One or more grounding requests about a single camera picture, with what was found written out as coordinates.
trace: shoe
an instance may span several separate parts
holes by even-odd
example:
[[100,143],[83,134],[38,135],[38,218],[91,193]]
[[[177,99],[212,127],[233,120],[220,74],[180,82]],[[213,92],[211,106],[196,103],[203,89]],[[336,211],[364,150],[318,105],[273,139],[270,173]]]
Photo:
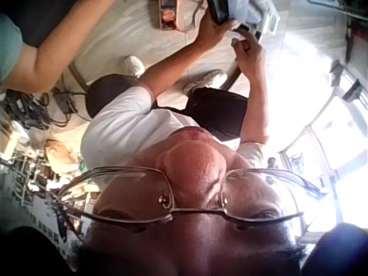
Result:
[[184,86],[183,93],[189,95],[197,88],[210,87],[219,89],[227,80],[228,75],[221,70],[213,70],[207,73],[203,78]]
[[139,78],[145,71],[143,62],[136,56],[127,56],[122,64],[123,75]]

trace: hand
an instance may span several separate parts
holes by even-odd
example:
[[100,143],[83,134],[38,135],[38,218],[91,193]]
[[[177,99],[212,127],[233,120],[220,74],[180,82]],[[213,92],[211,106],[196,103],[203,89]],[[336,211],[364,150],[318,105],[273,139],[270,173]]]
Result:
[[218,26],[210,15],[209,9],[202,17],[200,30],[194,43],[208,51],[215,47],[224,37],[225,33],[236,24],[236,20],[228,20],[221,26]]
[[264,81],[266,77],[266,51],[256,38],[246,30],[237,30],[246,40],[233,39],[231,45],[242,73],[250,83]]

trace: metal eyeglass frame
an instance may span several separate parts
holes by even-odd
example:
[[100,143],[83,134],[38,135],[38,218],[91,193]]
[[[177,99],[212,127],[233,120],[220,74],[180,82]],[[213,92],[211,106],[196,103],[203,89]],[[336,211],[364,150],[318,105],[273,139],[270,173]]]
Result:
[[[81,211],[75,207],[72,207],[68,205],[67,203],[63,202],[61,198],[74,186],[82,183],[83,181],[90,179],[92,177],[97,177],[99,175],[104,175],[106,173],[124,173],[124,171],[132,172],[134,170],[136,171],[153,171],[155,173],[160,173],[164,179],[166,180],[166,184],[168,187],[168,190],[170,192],[169,197],[169,205],[165,206],[165,209],[168,209],[169,214],[163,217],[154,218],[150,220],[141,220],[141,221],[129,221],[129,220],[120,220],[120,219],[114,219],[114,218],[106,218],[97,216],[94,214],[89,214],[84,211]],[[282,177],[285,179],[288,179],[292,181],[294,184],[299,185],[302,187],[308,194],[308,196],[315,198],[318,201],[321,201],[328,193],[323,193],[318,187],[315,185],[309,183],[304,178],[300,177],[299,175],[296,175],[290,171],[285,170],[279,170],[279,169],[269,169],[269,168],[255,168],[255,169],[237,169],[237,170],[231,170],[226,173],[224,179],[236,171],[245,171],[247,173],[264,173],[268,175],[272,175],[275,177]],[[50,192],[50,195],[54,201],[54,203],[57,206],[57,210],[60,212],[60,214],[64,217],[64,219],[67,219],[66,211],[63,209],[63,207],[68,211],[67,213],[72,215],[79,215],[79,216],[85,216],[91,220],[97,221],[99,223],[105,223],[110,225],[117,225],[119,227],[124,228],[130,228],[130,227],[139,227],[144,226],[148,224],[155,224],[155,223],[167,223],[171,220],[173,220],[175,215],[183,215],[183,214],[195,214],[195,213],[202,213],[202,214],[215,214],[222,216],[224,219],[233,222],[241,224],[243,227],[254,227],[254,226],[264,226],[264,225],[270,225],[270,224],[277,224],[282,223],[288,220],[291,220],[296,217],[301,217],[304,212],[298,212],[296,214],[280,217],[280,218],[267,218],[267,219],[254,219],[254,218],[242,218],[237,217],[231,214],[228,214],[222,199],[222,189],[223,189],[223,181],[221,182],[221,187],[219,191],[220,195],[220,204],[222,205],[220,208],[216,209],[198,209],[198,208],[176,208],[175,207],[175,199],[174,199],[174,193],[172,191],[170,182],[168,181],[167,177],[159,170],[156,170],[154,168],[146,168],[146,167],[131,167],[131,166],[125,166],[125,167],[100,167],[100,168],[94,168],[93,170],[87,171],[80,175],[79,177],[76,177],[73,179],[68,185],[65,185],[58,193],[54,194],[53,192]]]

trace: man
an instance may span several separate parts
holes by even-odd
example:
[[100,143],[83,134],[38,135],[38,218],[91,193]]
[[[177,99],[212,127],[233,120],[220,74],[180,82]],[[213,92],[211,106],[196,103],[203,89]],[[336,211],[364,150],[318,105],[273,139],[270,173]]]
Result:
[[4,4],[6,13],[0,13],[1,87],[26,93],[48,92],[54,87],[114,0],[81,0],[66,14],[76,2],[17,0]]
[[[260,175],[227,175],[233,186],[220,191],[227,172],[262,167],[262,148],[269,138],[265,51],[251,34],[240,32],[246,40],[232,43],[250,81],[248,100],[213,89],[224,81],[215,71],[185,88],[185,110],[153,104],[232,25],[217,26],[207,11],[196,40],[149,68],[137,82],[111,75],[91,85],[86,105],[94,118],[81,146],[86,166],[128,166],[129,171],[99,173],[91,179],[102,190],[95,216],[150,221],[166,216],[165,210],[173,206],[193,210],[221,205],[237,216],[245,210],[253,219],[278,216],[281,199]],[[138,65],[135,58],[129,60]],[[213,102],[216,110],[209,109]],[[236,137],[237,151],[219,142]],[[246,179],[247,185],[234,179]],[[81,273],[104,275],[296,275],[297,249],[283,223],[248,229],[220,216],[192,213],[129,229],[92,223],[79,265]]]

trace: finger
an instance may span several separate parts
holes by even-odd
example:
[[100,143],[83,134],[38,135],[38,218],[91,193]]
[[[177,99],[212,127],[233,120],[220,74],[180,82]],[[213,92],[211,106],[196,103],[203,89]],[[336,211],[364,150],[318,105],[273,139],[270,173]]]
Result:
[[243,48],[243,45],[241,44],[241,42],[238,39],[232,39],[231,46],[235,51],[237,60],[245,58],[246,52]]
[[258,41],[254,37],[254,35],[251,34],[250,32],[248,32],[247,30],[238,28],[238,29],[235,30],[235,32],[240,33],[242,36],[244,36],[248,40],[250,46],[258,44]]
[[212,16],[209,12],[209,8],[206,9],[205,14],[203,15],[203,19],[210,19],[212,21]]
[[247,52],[251,48],[251,44],[249,44],[248,40],[241,40],[240,41],[241,46],[243,46],[243,49]]
[[237,20],[230,19],[230,20],[226,21],[225,23],[223,23],[221,26],[219,26],[220,32],[222,34],[225,34],[228,30],[231,30],[232,27],[234,27],[236,24],[238,24]]

